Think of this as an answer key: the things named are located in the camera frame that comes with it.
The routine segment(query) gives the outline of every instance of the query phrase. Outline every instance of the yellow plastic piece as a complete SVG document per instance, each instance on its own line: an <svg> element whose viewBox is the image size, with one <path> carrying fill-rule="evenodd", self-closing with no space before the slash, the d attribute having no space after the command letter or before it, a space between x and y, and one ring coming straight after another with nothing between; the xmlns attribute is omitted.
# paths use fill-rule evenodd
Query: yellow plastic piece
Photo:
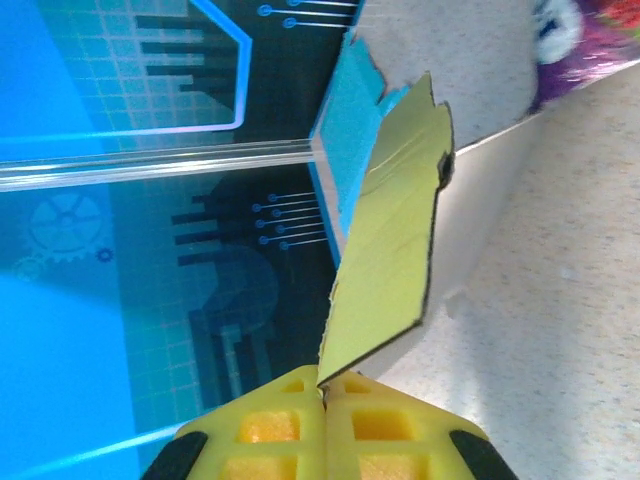
<svg viewBox="0 0 640 480"><path fill-rule="evenodd" d="M346 372L302 367L183 427L208 435L188 480L475 480L449 437L473 423Z"/></svg>
<svg viewBox="0 0 640 480"><path fill-rule="evenodd" d="M421 323L452 156L451 113L425 75L380 127L331 294L319 384Z"/></svg>
<svg viewBox="0 0 640 480"><path fill-rule="evenodd" d="M317 374L293 370L180 429L209 436L189 480L325 480Z"/></svg>
<svg viewBox="0 0 640 480"><path fill-rule="evenodd" d="M353 372L329 382L326 425L332 480L475 480L449 432L487 439L473 423Z"/></svg>

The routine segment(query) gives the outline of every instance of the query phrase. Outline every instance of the blue panel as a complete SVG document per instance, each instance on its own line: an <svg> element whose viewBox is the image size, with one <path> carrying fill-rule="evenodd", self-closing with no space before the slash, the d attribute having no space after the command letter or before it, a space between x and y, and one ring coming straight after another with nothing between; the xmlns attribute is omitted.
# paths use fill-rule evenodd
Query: blue panel
<svg viewBox="0 0 640 480"><path fill-rule="evenodd" d="M353 42L351 33L345 35L320 126L345 233L382 119L408 91L407 87L383 97L384 89L384 79L373 65L364 40Z"/></svg>

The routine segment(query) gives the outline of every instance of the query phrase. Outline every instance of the yellow cardboard flap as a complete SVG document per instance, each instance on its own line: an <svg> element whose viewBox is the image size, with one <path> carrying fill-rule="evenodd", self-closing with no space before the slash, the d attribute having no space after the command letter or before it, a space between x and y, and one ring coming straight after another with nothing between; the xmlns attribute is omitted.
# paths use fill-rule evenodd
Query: yellow cardboard flap
<svg viewBox="0 0 640 480"><path fill-rule="evenodd" d="M421 324L453 152L451 112L435 105L427 74L378 132L331 293L319 386Z"/></svg>

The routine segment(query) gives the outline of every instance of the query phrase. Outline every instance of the cardboard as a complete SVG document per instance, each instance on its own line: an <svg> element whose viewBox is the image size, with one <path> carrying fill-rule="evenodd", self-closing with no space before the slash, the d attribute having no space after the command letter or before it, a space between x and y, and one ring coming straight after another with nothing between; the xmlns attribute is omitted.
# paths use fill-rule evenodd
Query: cardboard
<svg viewBox="0 0 640 480"><path fill-rule="evenodd" d="M378 132L333 287L319 385L421 324L433 219L452 162L451 113L435 105L425 75Z"/></svg>

